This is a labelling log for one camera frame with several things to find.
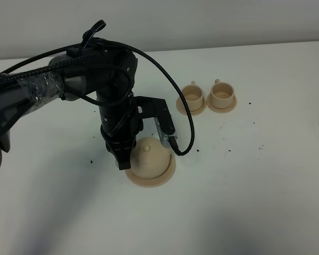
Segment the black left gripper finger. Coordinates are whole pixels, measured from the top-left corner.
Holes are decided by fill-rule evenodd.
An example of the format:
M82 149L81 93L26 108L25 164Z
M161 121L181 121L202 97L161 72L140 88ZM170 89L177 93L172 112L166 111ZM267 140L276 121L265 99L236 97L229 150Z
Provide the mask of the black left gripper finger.
M106 140L107 150L115 157L119 170L130 169L130 155L136 146L136 137L127 139L112 139Z

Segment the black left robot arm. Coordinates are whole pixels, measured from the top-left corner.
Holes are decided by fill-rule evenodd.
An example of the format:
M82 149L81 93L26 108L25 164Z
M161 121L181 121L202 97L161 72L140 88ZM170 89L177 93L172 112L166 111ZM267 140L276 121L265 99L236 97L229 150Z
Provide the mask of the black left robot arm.
M23 116L54 99L83 99L99 107L100 127L107 150L119 169L130 168L136 135L142 130L135 83L139 50L101 38L38 55L51 56L48 66L26 72L19 67L36 61L33 57L0 73L0 167L2 152L10 150L10 129Z

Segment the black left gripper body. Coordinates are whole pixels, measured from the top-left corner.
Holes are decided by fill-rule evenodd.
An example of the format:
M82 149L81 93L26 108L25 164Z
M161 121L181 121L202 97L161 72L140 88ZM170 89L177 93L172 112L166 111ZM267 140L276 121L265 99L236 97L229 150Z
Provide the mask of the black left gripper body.
M130 153L136 146L136 135L142 130L133 93L114 106L100 106L100 131L106 148L113 153Z

